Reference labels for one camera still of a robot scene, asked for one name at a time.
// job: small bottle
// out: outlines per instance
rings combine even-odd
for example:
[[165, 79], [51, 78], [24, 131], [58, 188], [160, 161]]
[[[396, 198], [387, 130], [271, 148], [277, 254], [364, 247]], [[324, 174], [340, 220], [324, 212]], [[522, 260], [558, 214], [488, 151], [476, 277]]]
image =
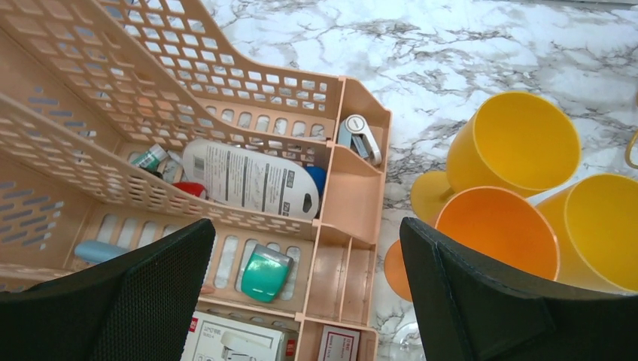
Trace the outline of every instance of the small bottle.
[[168, 157], [169, 154], [164, 148], [159, 144], [155, 144], [131, 163], [136, 167], [146, 168], [148, 171], [156, 171], [160, 163]]

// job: red object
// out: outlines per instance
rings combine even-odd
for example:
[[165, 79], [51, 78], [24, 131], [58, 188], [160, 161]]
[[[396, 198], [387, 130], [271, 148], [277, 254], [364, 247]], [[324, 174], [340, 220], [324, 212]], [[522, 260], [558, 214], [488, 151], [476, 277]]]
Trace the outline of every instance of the red object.
[[286, 345], [286, 357], [295, 356], [295, 340], [288, 340]]
[[206, 199], [206, 188], [204, 188], [204, 186], [199, 183], [177, 182], [173, 183], [173, 185], [188, 194], [192, 194], [195, 197]]
[[188, 330], [191, 332], [195, 332], [196, 328], [197, 328], [197, 319], [193, 317], [193, 319], [190, 321], [190, 327], [188, 328]]

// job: clear glass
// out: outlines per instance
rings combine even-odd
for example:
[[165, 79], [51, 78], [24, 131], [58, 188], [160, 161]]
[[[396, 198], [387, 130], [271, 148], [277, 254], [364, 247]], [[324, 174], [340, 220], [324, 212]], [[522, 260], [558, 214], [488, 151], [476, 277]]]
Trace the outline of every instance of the clear glass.
[[408, 323], [396, 332], [388, 353], [392, 361], [426, 361], [416, 322]]

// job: desk organizer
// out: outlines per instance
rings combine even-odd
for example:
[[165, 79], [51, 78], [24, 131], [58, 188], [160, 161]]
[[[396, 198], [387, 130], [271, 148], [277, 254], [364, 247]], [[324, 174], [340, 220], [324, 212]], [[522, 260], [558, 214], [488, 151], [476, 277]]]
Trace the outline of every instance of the desk organizer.
[[[299, 330], [299, 360], [318, 355], [323, 325], [358, 329], [358, 359], [375, 359], [391, 114], [355, 79], [244, 58], [208, 14], [199, 0], [0, 0], [0, 289], [90, 266], [73, 254], [82, 241], [135, 249], [207, 217], [214, 292], [198, 309]], [[377, 167], [334, 141], [352, 114], [381, 148]], [[321, 212], [299, 220], [208, 202], [129, 163], [196, 138], [326, 169]], [[295, 259], [269, 304], [238, 291], [257, 243]]]

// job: cup rim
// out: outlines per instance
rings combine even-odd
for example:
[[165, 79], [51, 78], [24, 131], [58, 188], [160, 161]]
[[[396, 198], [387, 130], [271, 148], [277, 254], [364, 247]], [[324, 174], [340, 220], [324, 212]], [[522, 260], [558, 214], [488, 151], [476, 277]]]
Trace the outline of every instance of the cup rim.
[[574, 249], [574, 251], [576, 252], [576, 254], [578, 254], [580, 260], [593, 272], [595, 273], [596, 276], [598, 276], [599, 278], [601, 278], [603, 281], [608, 282], [609, 284], [613, 285], [614, 287], [617, 287], [619, 290], [623, 290], [629, 293], [638, 293], [638, 289], [636, 290], [632, 290], [629, 289], [627, 287], [623, 287], [619, 284], [617, 284], [616, 282], [611, 281], [610, 279], [608, 279], [607, 277], [603, 276], [600, 272], [598, 272], [597, 269], [595, 269], [590, 263], [589, 261], [587, 261], [587, 259], [582, 255], [578, 245], [576, 245], [576, 243], [574, 243], [574, 237], [572, 235], [572, 231], [570, 229], [570, 225], [567, 222], [567, 211], [568, 211], [568, 207], [570, 205], [570, 199], [572, 198], [572, 195], [574, 193], [574, 191], [576, 190], [576, 188], [580, 185], [582, 185], [585, 182], [589, 182], [592, 179], [595, 178], [599, 178], [599, 177], [612, 177], [612, 178], [617, 178], [617, 179], [621, 179], [623, 181], [628, 181], [632, 184], [636, 184], [638, 186], [638, 182], [636, 182], [634, 179], [631, 179], [627, 176], [621, 175], [621, 174], [614, 174], [614, 173], [599, 173], [599, 174], [593, 174], [590, 175], [584, 179], [582, 179], [581, 181], [573, 184], [572, 186], [566, 188], [565, 190], [563, 190], [562, 192], [567, 192], [567, 195], [565, 197], [565, 202], [563, 205], [563, 223], [565, 226], [565, 230], [567, 232], [567, 237], [569, 239], [570, 244], [572, 245], [572, 248]]
[[538, 210], [538, 208], [534, 207], [534, 205], [532, 205], [526, 198], [524, 198], [523, 196], [521, 196], [520, 194], [513, 192], [511, 190], [508, 190], [506, 188], [502, 188], [502, 187], [496, 187], [496, 186], [478, 186], [478, 187], [472, 187], [472, 188], [468, 188], [466, 190], [462, 190], [458, 193], [455, 193], [443, 206], [443, 208], [441, 208], [441, 211], [439, 211], [439, 213], [436, 215], [435, 221], [433, 222], [434, 224], [434, 229], [439, 229], [439, 221], [441, 220], [441, 215], [443, 214], [443, 211], [452, 203], [452, 201], [454, 201], [457, 197], [463, 195], [464, 193], [468, 193], [468, 192], [472, 192], [472, 191], [476, 191], [476, 190], [486, 190], [486, 189], [490, 189], [490, 190], [498, 190], [501, 191], [503, 193], [507, 193], [509, 196], [513, 196], [514, 198], [518, 199], [519, 201], [522, 201], [523, 203], [527, 204], [535, 213], [536, 215], [543, 221], [543, 223], [545, 224], [545, 226], [547, 227], [547, 229], [549, 230], [549, 232], [551, 233], [551, 238], [554, 241], [554, 248], [556, 250], [556, 270], [554, 271], [554, 276], [551, 278], [552, 281], [556, 281], [558, 279], [558, 275], [561, 273], [561, 246], [558, 243], [558, 237], [556, 236], [556, 232], [554, 231], [554, 228], [551, 226], [551, 224], [547, 221], [547, 218], [545, 218], [545, 216], [540, 213], [540, 211]]
[[[572, 170], [572, 173], [570, 174], [570, 176], [569, 176], [569, 177], [567, 177], [565, 180], [563, 180], [560, 184], [557, 184], [557, 185], [555, 185], [555, 186], [553, 186], [553, 187], [549, 187], [549, 188], [532, 188], [532, 187], [523, 187], [523, 186], [522, 186], [522, 185], [520, 185], [520, 184], [516, 184], [516, 183], [514, 183], [514, 182], [511, 182], [509, 179], [505, 179], [505, 178], [504, 178], [504, 176], [503, 176], [501, 173], [499, 173], [499, 172], [495, 171], [495, 170], [492, 168], [492, 166], [491, 166], [488, 162], [486, 162], [486, 158], [485, 158], [485, 156], [481, 153], [481, 149], [480, 149], [480, 147], [479, 147], [479, 143], [478, 143], [478, 142], [477, 142], [477, 140], [476, 140], [476, 123], [477, 123], [477, 122], [476, 122], [476, 114], [478, 114], [478, 113], [481, 111], [481, 109], [482, 109], [482, 108], [483, 108], [483, 107], [484, 107], [484, 106], [485, 106], [485, 105], [486, 105], [486, 104], [487, 104], [490, 100], [496, 99], [496, 98], [501, 97], [501, 96], [508, 96], [508, 95], [511, 95], [511, 94], [519, 94], [519, 95], [529, 96], [529, 97], [535, 98], [535, 99], [537, 99], [537, 100], [540, 100], [540, 101], [542, 101], [542, 102], [546, 103], [547, 105], [552, 106], [552, 107], [553, 107], [556, 111], [558, 111], [558, 113], [562, 116], [562, 118], [563, 118], [564, 120], [566, 120], [567, 124], [569, 124], [569, 125], [570, 125], [570, 132], [572, 133], [573, 137], [576, 139], [576, 143], [578, 144], [579, 156], [578, 156], [577, 161], [575, 162], [574, 169]], [[481, 161], [483, 162], [483, 164], [485, 164], [485, 166], [486, 166], [486, 167], [487, 167], [487, 168], [488, 168], [488, 169], [489, 169], [492, 173], [494, 173], [496, 176], [498, 176], [498, 178], [500, 178], [500, 179], [501, 179], [504, 183], [507, 183], [507, 184], [509, 184], [509, 185], [511, 185], [511, 186], [513, 186], [513, 187], [515, 187], [515, 188], [519, 188], [519, 189], [521, 189], [521, 190], [526, 190], [526, 191], [530, 191], [530, 192], [533, 192], [533, 193], [535, 193], [535, 194], [538, 194], [538, 193], [545, 192], [546, 190], [550, 190], [551, 188], [558, 187], [558, 186], [560, 186], [561, 184], [565, 184], [565, 182], [567, 182], [569, 179], [571, 179], [571, 178], [572, 178], [572, 177], [576, 174], [576, 172], [578, 171], [578, 167], [579, 167], [579, 165], [580, 165], [580, 161], [581, 161], [581, 158], [582, 158], [582, 151], [581, 151], [581, 149], [582, 149], [582, 143], [581, 143], [581, 141], [580, 141], [580, 137], [579, 137], [578, 131], [576, 130], [576, 128], [575, 128], [575, 126], [574, 126], [574, 124], [573, 124], [572, 120], [570, 119], [570, 117], [568, 117], [568, 116], [567, 116], [567, 114], [565, 114], [565, 112], [564, 112], [564, 111], [562, 111], [562, 110], [561, 110], [561, 109], [560, 109], [557, 105], [555, 105], [554, 103], [550, 102], [549, 100], [547, 100], [547, 99], [543, 98], [542, 96], [538, 96], [538, 95], [536, 95], [536, 94], [532, 94], [532, 93], [524, 92], [524, 91], [520, 91], [520, 90], [511, 90], [511, 91], [507, 91], [507, 92], [497, 93], [497, 94], [495, 94], [495, 95], [493, 95], [493, 96], [491, 96], [491, 97], [487, 98], [487, 99], [486, 99], [486, 100], [485, 100], [485, 101], [481, 104], [481, 106], [480, 106], [480, 107], [478, 107], [478, 110], [474, 113], [474, 115], [472, 115], [472, 118], [474, 118], [474, 120], [475, 120], [474, 122], [472, 122], [472, 140], [474, 141], [474, 145], [475, 145], [475, 148], [476, 148], [476, 153], [478, 153], [478, 156], [481, 158]]]

